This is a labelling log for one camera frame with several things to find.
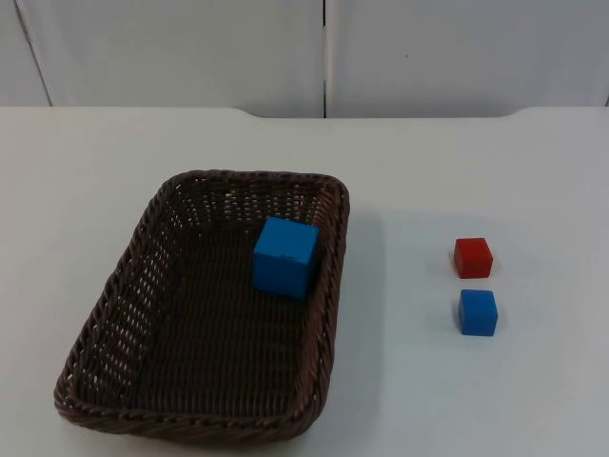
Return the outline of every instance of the blue cube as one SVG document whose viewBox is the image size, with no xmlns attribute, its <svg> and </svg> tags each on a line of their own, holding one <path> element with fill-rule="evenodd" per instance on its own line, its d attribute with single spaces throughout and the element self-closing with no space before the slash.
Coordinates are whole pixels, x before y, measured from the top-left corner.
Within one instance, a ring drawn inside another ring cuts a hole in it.
<svg viewBox="0 0 609 457">
<path fill-rule="evenodd" d="M 490 290 L 462 290 L 459 321 L 463 335 L 493 336 L 497 325 L 497 305 Z"/>
<path fill-rule="evenodd" d="M 254 287 L 305 300 L 319 235 L 317 227 L 269 217 L 254 249 Z"/>
</svg>

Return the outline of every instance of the red block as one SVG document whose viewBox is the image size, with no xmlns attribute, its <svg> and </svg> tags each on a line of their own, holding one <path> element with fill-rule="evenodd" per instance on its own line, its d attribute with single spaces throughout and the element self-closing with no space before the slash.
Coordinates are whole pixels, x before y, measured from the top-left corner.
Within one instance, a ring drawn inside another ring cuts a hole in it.
<svg viewBox="0 0 609 457">
<path fill-rule="evenodd" d="M 484 238 L 461 238 L 455 243 L 455 267 L 462 279 L 488 278 L 493 254 Z"/>
</svg>

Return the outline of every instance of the basket rim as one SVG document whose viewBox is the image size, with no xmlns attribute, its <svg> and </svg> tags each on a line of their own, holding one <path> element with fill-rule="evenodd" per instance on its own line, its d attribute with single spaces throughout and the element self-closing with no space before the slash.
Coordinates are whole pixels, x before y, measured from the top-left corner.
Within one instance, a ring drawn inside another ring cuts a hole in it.
<svg viewBox="0 0 609 457">
<path fill-rule="evenodd" d="M 339 262 L 339 265 L 334 265 L 333 268 L 339 268 L 342 270 L 342 258 L 345 250 L 344 238 L 346 236 L 346 227 L 350 208 L 348 190 L 343 182 L 338 178 L 319 173 L 298 173 L 290 171 L 233 171 L 225 169 L 196 169 L 182 172 L 170 177 L 163 183 L 152 199 L 150 199 L 144 214 L 133 231 L 133 235 L 128 243 L 128 247 L 125 249 L 125 252 L 118 261 L 115 270 L 107 279 L 100 298 L 95 303 L 93 310 L 77 336 L 76 342 L 70 350 L 68 359 L 57 379 L 53 392 L 55 407 L 58 409 L 61 415 L 75 423 L 80 422 L 74 418 L 74 412 L 78 411 L 80 413 L 78 416 L 80 417 L 99 417 L 103 420 L 119 419 L 121 421 L 133 424 L 141 424 L 143 418 L 145 417 L 146 422 L 152 423 L 196 425 L 197 427 L 204 427 L 206 423 L 222 423 L 223 427 L 225 428 L 268 429 L 278 428 L 281 426 L 281 424 L 285 423 L 298 422 L 308 415 L 307 413 L 311 410 L 316 401 L 321 401 L 321 405 L 317 414 L 314 414 L 310 424 L 312 424 L 313 420 L 319 415 L 319 413 L 321 413 L 321 408 L 324 406 L 325 398 L 324 395 L 317 395 L 316 398 L 315 388 L 313 389 L 313 392 L 306 396 L 303 404 L 298 405 L 298 408 L 296 409 L 288 409 L 284 414 L 238 418 L 216 414 L 160 412 L 150 409 L 107 407 L 86 402 L 76 394 L 76 389 L 78 386 L 77 381 L 79 378 L 76 372 L 80 369 L 80 367 L 83 367 L 86 364 L 86 361 L 82 359 L 82 353 L 85 351 L 85 348 L 88 345 L 93 344 L 94 341 L 96 341 L 100 335 L 103 334 L 103 325 L 100 325 L 100 323 L 103 323 L 104 320 L 108 318 L 108 313 L 105 312 L 107 308 L 110 308 L 108 304 L 112 303 L 112 301 L 116 299 L 117 294 L 124 284 L 123 278 L 128 277 L 128 275 L 131 273 L 134 266 L 133 264 L 135 264 L 135 262 L 131 262 L 131 260 L 136 259 L 148 246 L 150 240 L 150 237 L 147 236 L 148 229 L 154 227 L 158 218 L 163 213 L 165 203 L 172 196 L 174 196 L 176 190 L 181 184 L 191 179 L 226 178 L 229 180 L 243 180 L 250 176 L 264 177 L 268 180 L 282 180 L 285 178 L 293 179 L 295 177 L 303 178 L 304 180 L 322 179 L 335 187 L 339 206 L 339 217 L 337 218 L 335 229 L 336 231 L 342 231 L 342 236 L 337 238 L 337 245 L 339 245 L 338 240 L 342 239 L 343 242 L 342 246 L 334 247 L 334 249 L 341 250 L 342 254 L 340 255 L 341 261 Z M 334 297 L 328 297 L 328 294 L 326 294 L 324 298 L 324 322 L 322 322 L 322 327 L 325 327 L 328 324 L 327 320 L 332 317 L 328 316 L 327 311 L 333 301 L 336 301 L 336 308 L 338 308 L 340 288 L 336 287 L 336 289 L 337 290 L 334 290 Z M 331 327 L 335 327 L 336 325 L 335 316 L 333 320 L 333 323 L 329 323 Z M 329 354 L 327 354 L 324 358 L 324 364 L 327 366 L 326 369 L 328 371 L 329 378 L 329 372 L 332 369 L 334 361 L 334 341 L 333 338 L 324 338 L 323 340 L 324 341 L 322 341 L 322 339 L 318 339 L 316 349 L 319 357 L 321 358 L 324 357 L 322 346 L 326 343 L 329 343 L 330 345 Z M 312 376 L 313 378 L 312 386 L 317 386 L 319 389 L 320 371 L 316 369 L 313 373 L 309 372 L 308 375 Z M 302 431 L 305 431 L 310 424 L 308 424 Z"/>
</svg>

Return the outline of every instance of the cube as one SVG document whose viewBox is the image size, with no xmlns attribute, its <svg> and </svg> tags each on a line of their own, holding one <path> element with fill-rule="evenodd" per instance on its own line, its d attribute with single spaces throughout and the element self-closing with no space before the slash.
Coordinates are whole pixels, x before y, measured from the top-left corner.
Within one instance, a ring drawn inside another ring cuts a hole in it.
<svg viewBox="0 0 609 457">
<path fill-rule="evenodd" d="M 254 249 L 254 287 L 305 300 L 319 234 L 317 227 L 269 217 Z"/>
<path fill-rule="evenodd" d="M 455 243 L 455 267 L 462 279 L 488 278 L 493 254 L 484 238 L 461 238 Z"/>
<path fill-rule="evenodd" d="M 459 322 L 463 335 L 493 336 L 498 316 L 495 296 L 492 291 L 461 291 Z"/>
</svg>

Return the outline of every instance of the woven texture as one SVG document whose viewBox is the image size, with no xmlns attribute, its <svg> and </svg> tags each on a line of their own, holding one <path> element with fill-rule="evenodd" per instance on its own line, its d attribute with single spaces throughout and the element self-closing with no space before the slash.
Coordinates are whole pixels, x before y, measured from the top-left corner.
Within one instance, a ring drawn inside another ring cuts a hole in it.
<svg viewBox="0 0 609 457">
<path fill-rule="evenodd" d="M 330 382 L 349 213 L 329 176 L 191 171 L 163 184 L 69 353 L 54 392 L 110 433 L 266 442 L 307 430 Z M 268 216 L 320 228 L 305 303 L 255 290 Z"/>
</svg>

